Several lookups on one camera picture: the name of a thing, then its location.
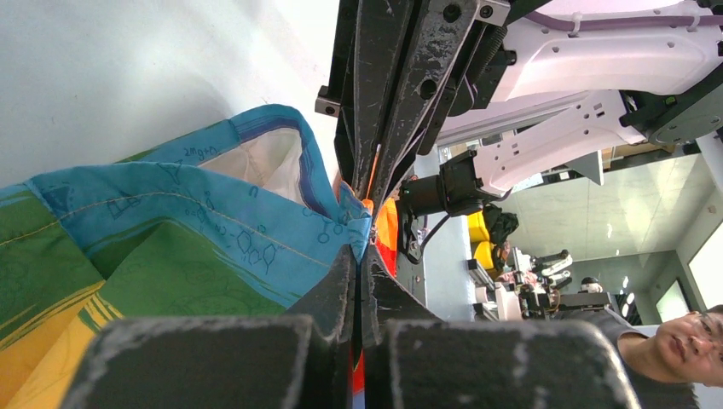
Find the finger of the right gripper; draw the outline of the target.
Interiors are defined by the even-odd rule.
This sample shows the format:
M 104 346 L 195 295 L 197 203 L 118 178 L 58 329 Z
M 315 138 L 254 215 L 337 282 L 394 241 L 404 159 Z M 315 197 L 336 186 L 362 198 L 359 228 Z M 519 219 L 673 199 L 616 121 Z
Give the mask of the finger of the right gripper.
M 404 64 L 398 67 L 396 91 L 386 129 L 391 136 L 415 135 L 419 143 L 410 152 L 407 162 L 399 163 L 392 176 L 383 177 L 381 170 L 388 164 L 377 146 L 374 174 L 380 181 L 394 185 L 385 196 L 380 187 L 370 200 L 380 207 L 397 187 L 412 165 L 424 139 L 434 140 L 434 123 L 441 123 L 471 62 L 481 63 L 478 48 L 487 43 L 486 29 L 493 26 L 505 32 L 509 24 L 511 4 L 508 1 L 416 1 L 419 10 L 413 31 L 405 40 Z
M 404 64 L 405 37 L 413 31 L 416 1 L 360 1 L 357 8 L 353 52 L 353 108 L 355 165 L 352 187 L 358 198 L 374 198 L 372 187 L 385 196 L 394 185 L 374 174 L 377 146 L 388 164 L 383 177 L 392 176 L 406 163 L 419 143 L 415 135 L 391 136 L 387 119 L 397 95 L 398 67 Z

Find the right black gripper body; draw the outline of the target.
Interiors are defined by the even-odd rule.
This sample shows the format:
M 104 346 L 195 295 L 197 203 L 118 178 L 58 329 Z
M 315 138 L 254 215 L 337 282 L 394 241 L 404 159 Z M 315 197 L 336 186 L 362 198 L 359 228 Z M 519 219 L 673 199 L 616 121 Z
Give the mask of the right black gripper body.
M 342 179 L 390 186 L 430 147 L 496 29 L 538 1 L 342 1 L 315 110 L 337 120 Z

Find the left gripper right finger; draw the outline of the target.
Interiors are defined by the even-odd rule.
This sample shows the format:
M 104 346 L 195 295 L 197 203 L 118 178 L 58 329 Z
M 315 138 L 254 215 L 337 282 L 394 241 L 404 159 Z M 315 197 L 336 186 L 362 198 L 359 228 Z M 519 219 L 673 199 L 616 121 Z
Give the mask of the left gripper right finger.
M 611 344 L 580 321 L 439 319 L 375 247 L 360 267 L 368 408 L 636 408 Z

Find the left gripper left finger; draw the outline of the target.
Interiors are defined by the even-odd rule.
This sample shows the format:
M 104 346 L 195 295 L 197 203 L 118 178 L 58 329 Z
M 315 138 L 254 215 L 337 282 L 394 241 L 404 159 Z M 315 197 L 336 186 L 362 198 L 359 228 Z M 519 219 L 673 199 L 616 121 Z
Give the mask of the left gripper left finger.
M 350 408 L 356 258 L 276 316 L 117 320 L 91 342 L 64 408 Z

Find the rainbow striped jacket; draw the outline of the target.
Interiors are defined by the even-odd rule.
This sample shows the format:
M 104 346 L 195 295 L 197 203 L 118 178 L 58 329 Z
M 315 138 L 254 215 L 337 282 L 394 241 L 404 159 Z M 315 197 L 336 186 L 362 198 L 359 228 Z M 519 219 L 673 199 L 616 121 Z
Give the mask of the rainbow striped jacket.
M 340 246 L 361 255 L 372 210 L 332 187 L 303 115 L 276 104 L 4 187 L 2 407 L 58 407 L 110 321 L 285 312 Z

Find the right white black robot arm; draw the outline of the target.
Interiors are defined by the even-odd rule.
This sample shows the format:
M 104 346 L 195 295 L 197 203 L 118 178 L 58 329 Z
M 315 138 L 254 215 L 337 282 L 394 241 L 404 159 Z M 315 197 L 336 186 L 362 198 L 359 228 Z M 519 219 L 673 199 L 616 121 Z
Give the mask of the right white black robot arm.
M 405 181 L 447 118 L 568 92 L 509 140 Z M 679 145 L 722 125 L 722 4 L 546 15 L 538 1 L 343 1 L 315 111 L 337 121 L 344 181 L 379 208 L 401 189 L 411 222 L 466 216 L 533 174 L 622 144 Z

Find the person in background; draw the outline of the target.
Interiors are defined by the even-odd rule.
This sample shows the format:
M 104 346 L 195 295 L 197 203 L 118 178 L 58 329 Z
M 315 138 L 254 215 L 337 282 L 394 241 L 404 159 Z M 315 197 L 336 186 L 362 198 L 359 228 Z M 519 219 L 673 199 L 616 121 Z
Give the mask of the person in background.
M 722 306 L 661 323 L 646 336 L 610 310 L 577 311 L 615 347 L 642 408 L 698 408 L 696 383 L 722 386 Z

